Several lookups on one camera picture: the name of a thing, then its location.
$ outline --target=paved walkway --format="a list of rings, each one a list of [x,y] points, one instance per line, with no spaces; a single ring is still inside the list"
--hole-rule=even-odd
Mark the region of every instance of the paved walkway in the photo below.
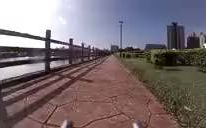
[[[14,128],[177,128],[153,95],[115,57],[34,79],[3,90]]]

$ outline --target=grass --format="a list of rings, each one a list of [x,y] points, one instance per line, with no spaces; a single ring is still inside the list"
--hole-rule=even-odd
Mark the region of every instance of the grass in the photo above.
[[[176,117],[181,127],[206,128],[206,73],[192,66],[156,69],[144,58],[117,58]]]

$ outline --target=water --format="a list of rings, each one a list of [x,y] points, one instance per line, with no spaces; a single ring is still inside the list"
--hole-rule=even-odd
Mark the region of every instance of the water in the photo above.
[[[18,58],[9,58],[9,59],[1,59],[0,62],[9,62],[15,60],[26,60],[26,59],[39,59],[41,57],[18,57]],[[81,59],[74,59],[73,63],[80,63]],[[68,60],[59,60],[52,61],[50,63],[51,68],[66,66],[69,65]],[[28,73],[33,73],[37,71],[43,71],[45,69],[45,63],[36,63],[36,64],[26,64],[12,67],[0,68],[0,80],[9,79],[12,77],[18,77],[21,75],[25,75]]]

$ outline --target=high-rise building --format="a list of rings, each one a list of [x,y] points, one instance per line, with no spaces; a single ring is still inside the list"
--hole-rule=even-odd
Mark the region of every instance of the high-rise building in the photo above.
[[[111,52],[119,52],[119,46],[118,45],[111,45]]]
[[[200,46],[200,48],[203,48],[203,44],[205,44],[205,42],[206,42],[205,36],[203,35],[203,32],[201,32],[199,34],[199,46]]]
[[[179,26],[175,22],[171,26],[167,26],[167,47],[168,49],[185,48],[185,30],[183,26]]]
[[[199,37],[189,36],[187,38],[187,48],[188,49],[200,48]]]

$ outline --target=lamp post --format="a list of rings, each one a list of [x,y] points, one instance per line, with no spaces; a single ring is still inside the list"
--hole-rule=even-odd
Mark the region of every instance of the lamp post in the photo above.
[[[122,24],[123,24],[123,21],[119,21],[119,25],[120,25],[120,57],[122,57]]]

